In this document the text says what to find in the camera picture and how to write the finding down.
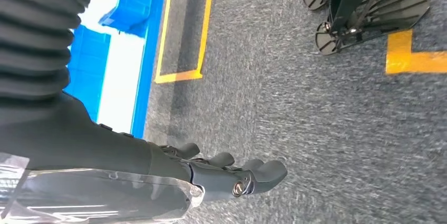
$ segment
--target screw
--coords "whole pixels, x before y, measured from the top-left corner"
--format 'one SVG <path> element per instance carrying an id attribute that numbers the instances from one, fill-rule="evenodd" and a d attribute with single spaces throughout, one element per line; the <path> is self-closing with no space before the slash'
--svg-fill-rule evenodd
<path id="1" fill-rule="evenodd" d="M 243 192 L 244 192 L 244 184 L 241 181 L 237 181 L 233 186 L 233 196 L 239 198 L 240 196 L 242 196 Z"/>
<path id="2" fill-rule="evenodd" d="M 112 180 L 118 179 L 118 172 L 109 173 L 109 178 Z"/>
<path id="3" fill-rule="evenodd" d="M 331 25 L 329 23 L 324 23 L 324 29 L 329 32 L 329 30 L 331 29 Z"/>

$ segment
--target yellow tape rectangle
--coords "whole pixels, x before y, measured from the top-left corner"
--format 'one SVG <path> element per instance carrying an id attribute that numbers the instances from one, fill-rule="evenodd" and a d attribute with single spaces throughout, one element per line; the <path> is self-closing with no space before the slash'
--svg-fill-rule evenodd
<path id="1" fill-rule="evenodd" d="M 447 51 L 412 52 L 413 31 L 390 34 L 386 73 L 446 73 Z"/>
<path id="2" fill-rule="evenodd" d="M 211 14 L 211 3 L 212 0 L 206 0 L 205 4 L 205 14 L 203 17 L 203 25 L 202 25 L 202 35 L 200 39 L 200 49 L 199 49 L 199 60 L 197 62 L 197 68 L 191 71 L 172 73 L 167 75 L 161 74 L 161 64 L 163 61 L 163 53 L 164 53 L 164 44 L 166 42 L 166 33 L 168 29 L 168 19 L 169 19 L 169 10 L 171 7 L 171 0 L 166 0 L 166 8 L 164 9 L 164 21 L 163 21 L 163 31 L 161 33 L 161 41 L 160 41 L 160 51 L 158 55 L 158 63 L 157 70 L 155 76 L 156 83 L 171 83 L 176 81 L 185 81 L 185 80 L 195 80 L 201 79 L 203 77 L 201 71 L 203 66 L 203 61 L 205 59 L 205 50 L 207 45 L 208 38 L 208 28 L 209 28 L 209 19 Z"/>

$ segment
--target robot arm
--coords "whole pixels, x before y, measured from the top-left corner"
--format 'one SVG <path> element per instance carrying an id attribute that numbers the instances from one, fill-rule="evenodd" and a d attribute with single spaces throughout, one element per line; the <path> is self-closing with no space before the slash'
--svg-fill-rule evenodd
<path id="1" fill-rule="evenodd" d="M 93 123 L 82 102 L 63 92 L 69 29 L 78 27 L 89 1 L 0 0 L 0 152 L 28 158 L 30 171 L 89 168 L 175 178 L 203 190 L 205 201 L 266 192 L 284 179 L 279 161 L 238 168 L 227 153 L 191 159 L 199 153 L 194 144 L 158 146 Z"/>

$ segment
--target transparent plastic cover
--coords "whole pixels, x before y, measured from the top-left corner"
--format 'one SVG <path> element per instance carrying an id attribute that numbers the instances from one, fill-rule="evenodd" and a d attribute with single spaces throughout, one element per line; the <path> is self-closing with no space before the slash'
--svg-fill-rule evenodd
<path id="1" fill-rule="evenodd" d="M 172 223 L 201 204 L 203 192 L 174 178 L 95 170 L 30 171 L 0 153 L 3 223 Z"/>

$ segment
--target blue panel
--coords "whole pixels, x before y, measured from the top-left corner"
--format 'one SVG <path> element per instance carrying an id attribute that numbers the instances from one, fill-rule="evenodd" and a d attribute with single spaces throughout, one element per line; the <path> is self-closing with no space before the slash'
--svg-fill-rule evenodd
<path id="1" fill-rule="evenodd" d="M 142 138 L 144 133 L 163 6 L 164 0 L 152 0 L 151 12 L 145 25 L 149 28 L 147 33 L 145 33 L 146 44 L 141 62 L 140 79 L 138 82 L 137 99 L 135 101 L 131 129 L 131 133 L 138 138 Z"/>
<path id="2" fill-rule="evenodd" d="M 105 67 L 109 56 L 109 34 L 80 26 L 74 31 L 72 59 L 68 64 L 70 84 L 65 92 L 81 100 L 93 121 L 98 119 Z"/>
<path id="3" fill-rule="evenodd" d="M 145 27 L 141 26 L 146 26 L 151 7 L 152 0 L 119 0 L 117 6 L 105 14 L 99 23 L 125 33 L 144 37 Z"/>

